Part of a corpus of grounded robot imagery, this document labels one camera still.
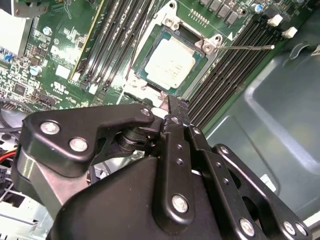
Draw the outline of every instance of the screw hole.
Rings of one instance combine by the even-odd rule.
[[[229,185],[229,180],[228,180],[228,179],[224,178],[224,179],[223,179],[223,182],[224,182],[225,184]]]
[[[182,164],[184,164],[184,161],[181,158],[178,158],[176,163],[179,164],[179,165],[182,165]]]

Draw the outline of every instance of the black plastic bracket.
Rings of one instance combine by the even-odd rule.
[[[99,153],[103,157],[99,154],[96,157],[105,161],[110,158],[107,153],[118,132],[132,127],[148,127],[154,119],[152,112],[142,104],[36,112],[23,121],[20,144],[29,156],[58,174],[79,177],[92,162],[98,163],[94,158],[99,139],[105,139]],[[45,122],[57,124],[59,132],[44,133],[40,126]],[[82,152],[72,150],[69,143],[74,138],[85,140],[87,149]],[[121,151],[120,154],[129,155],[130,151]]]
[[[238,182],[238,192],[249,209],[250,215],[259,223],[269,239],[312,239],[312,233],[304,222],[230,148],[217,144],[212,151],[223,157],[234,181]],[[297,226],[304,229],[306,236]]]
[[[190,149],[180,119],[173,115],[165,117],[161,143],[152,213],[163,230],[176,235],[185,231],[195,218]]]

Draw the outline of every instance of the metal screw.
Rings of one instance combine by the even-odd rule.
[[[165,23],[165,25],[167,26],[167,27],[172,27],[172,25],[174,24],[174,21],[172,20],[172,19],[170,19],[170,18],[167,18],[165,21],[164,21],[164,23]]]
[[[143,108],[143,109],[141,109],[140,111],[142,112],[143,115],[150,116],[150,112],[149,112],[148,109]]]
[[[212,51],[212,46],[211,46],[210,44],[205,44],[205,45],[203,45],[203,51],[204,51],[205,53],[211,52],[211,51]]]
[[[305,235],[305,236],[308,235],[306,230],[304,229],[304,227],[300,223],[296,223],[295,226],[303,235]]]
[[[240,225],[245,234],[247,234],[250,237],[253,237],[255,235],[255,229],[252,226],[251,222],[249,222],[247,219],[241,218]]]
[[[196,134],[201,134],[200,130],[196,127],[193,128],[193,131],[196,133]]]
[[[84,152],[88,149],[87,142],[79,137],[75,137],[69,142],[70,148],[76,152]]]
[[[180,195],[174,195],[172,197],[172,205],[179,213],[186,213],[188,211],[188,203]]]
[[[285,221],[283,225],[285,229],[288,231],[288,233],[290,233],[291,235],[296,235],[294,227],[289,222]]]
[[[49,135],[57,134],[60,131],[59,125],[51,121],[46,121],[42,123],[40,125],[40,129],[45,134],[49,134]]]
[[[180,121],[178,118],[176,118],[175,116],[171,118],[171,120],[175,123],[175,124],[180,124]]]
[[[228,154],[228,153],[229,153],[228,149],[226,149],[224,146],[221,147],[221,151],[222,151],[224,154]]]

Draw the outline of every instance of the ram slot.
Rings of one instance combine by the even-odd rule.
[[[88,57],[83,59],[82,62],[78,65],[77,72],[87,75],[92,70],[92,67],[99,57],[104,42],[109,35],[110,28],[113,25],[115,18],[117,17],[118,11],[123,1],[124,0],[111,0],[107,1],[106,4],[104,4],[104,1],[103,3],[101,3],[104,4],[104,6],[102,6],[102,9],[99,11],[103,19],[100,20],[102,23],[95,23],[96,25],[98,25],[98,28],[90,34],[90,41],[94,41],[94,44],[90,48]]]
[[[143,12],[142,9],[144,9],[146,6],[144,3],[144,1],[138,1],[134,4],[134,9],[130,11],[128,21],[122,28],[119,38],[115,43],[115,47],[111,50],[109,57],[103,64],[102,70],[99,72],[99,79],[102,79],[104,81],[107,80],[107,73],[111,71],[110,67],[112,65],[112,62],[115,61],[116,58],[119,58],[126,49],[126,46],[131,39],[131,33],[132,31],[134,31],[133,27],[136,26],[137,22],[139,22],[141,18],[141,12]]]
[[[276,44],[281,39],[277,30],[266,25],[265,19],[254,18],[233,45],[264,46]],[[191,122],[204,128],[267,54],[267,51],[226,51],[190,100]]]
[[[141,12],[139,13],[139,15],[136,16],[137,19],[135,23],[132,25],[132,30],[130,30],[131,34],[130,34],[129,40],[124,44],[124,46],[122,46],[119,53],[119,57],[116,60],[116,63],[113,66],[110,74],[108,76],[103,76],[104,79],[107,79],[107,81],[105,82],[107,86],[110,86],[112,81],[115,79],[117,72],[119,71],[121,65],[123,64],[124,60],[126,59],[130,50],[132,49],[134,42],[136,41],[135,44],[138,44],[137,41],[138,41],[139,33],[143,28],[144,23],[147,19],[148,9],[150,7],[151,2],[152,0],[149,0],[147,1],[146,4],[143,5]]]

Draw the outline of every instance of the black mechanical linkage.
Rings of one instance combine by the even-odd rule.
[[[163,107],[164,119],[141,104],[25,119],[12,176],[53,217],[48,240],[312,239],[231,149],[208,145],[184,101]],[[88,186],[91,166],[135,150],[144,158]]]

